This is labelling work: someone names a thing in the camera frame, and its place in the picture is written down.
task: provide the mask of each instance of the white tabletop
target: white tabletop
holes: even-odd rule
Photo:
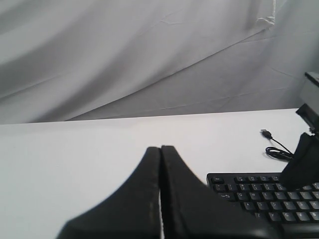
[[[277,172],[260,129],[295,150],[308,130],[295,110],[0,125],[0,238],[50,239],[114,192],[148,146],[174,145],[210,172]]]

